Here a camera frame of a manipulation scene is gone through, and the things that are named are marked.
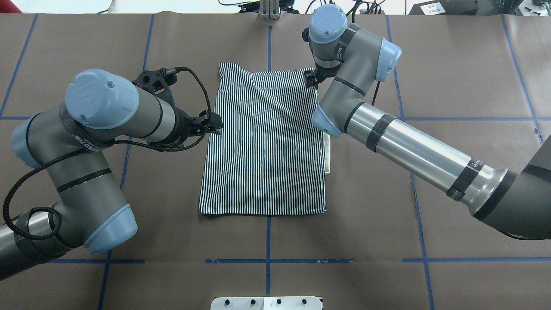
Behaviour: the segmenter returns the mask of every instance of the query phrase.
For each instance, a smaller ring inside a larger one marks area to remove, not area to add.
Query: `white bracket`
[[[323,310],[323,298],[315,296],[218,297],[210,310]]]
[[[279,19],[279,0],[260,0],[260,19]]]

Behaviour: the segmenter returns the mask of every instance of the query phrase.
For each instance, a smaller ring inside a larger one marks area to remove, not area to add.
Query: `blue joint cap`
[[[382,38],[375,79],[380,82],[386,81],[394,68],[396,68],[401,56],[402,49],[394,43],[387,41],[385,38]]]
[[[337,40],[346,27],[346,13],[335,4],[325,4],[312,13],[308,34],[313,42],[327,44]]]
[[[29,145],[27,144],[27,130],[34,117],[29,118],[22,124],[17,126],[12,132],[12,149],[19,159],[21,159],[27,166],[31,168],[38,168],[41,166],[31,155]]]
[[[327,117],[319,104],[317,105],[317,109],[312,116],[312,124],[319,130],[335,138],[338,138],[343,134],[342,131],[340,131],[339,128],[337,128],[335,124],[333,124],[333,122]]]
[[[90,253],[97,255],[118,247],[132,238],[138,231],[138,225],[130,204],[124,205],[98,227],[84,242]]]
[[[134,116],[138,105],[138,91],[129,80],[100,69],[79,73],[65,93],[71,117],[94,129],[123,125]]]

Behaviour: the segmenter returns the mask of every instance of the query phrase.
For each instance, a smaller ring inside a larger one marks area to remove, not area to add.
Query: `striped cloth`
[[[215,112],[224,128],[210,135],[200,213],[326,211],[324,134],[310,122],[317,91],[305,88],[305,70],[252,73],[220,64]]]

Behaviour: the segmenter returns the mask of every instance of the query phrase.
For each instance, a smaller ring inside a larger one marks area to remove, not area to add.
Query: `metal arm segment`
[[[23,238],[0,227],[0,280],[84,245],[100,254],[130,239],[137,224],[102,149],[120,135],[142,138],[157,146],[178,146],[188,136],[222,127],[216,114],[189,117],[176,108],[167,81],[155,76],[174,71],[144,71],[135,86],[103,70],[87,70],[69,85],[65,102],[37,114],[12,134],[16,155],[38,168],[64,154],[89,152],[47,168],[61,201],[52,205],[62,215],[59,232],[45,240]],[[168,76],[170,83],[176,82]],[[54,221],[33,209],[20,215],[16,226],[33,235],[52,232]]]
[[[315,126],[334,137],[351,135],[510,237],[551,239],[551,142],[519,175],[494,169],[362,101],[374,80],[384,81],[394,70],[399,47],[348,25],[332,4],[317,9],[303,37],[316,62],[306,84],[335,76],[312,117]]]

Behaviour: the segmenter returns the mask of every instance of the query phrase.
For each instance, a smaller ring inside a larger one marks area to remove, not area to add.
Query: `white mounting plate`
[[[323,310],[323,299],[315,296],[217,297],[210,304],[210,310]]]

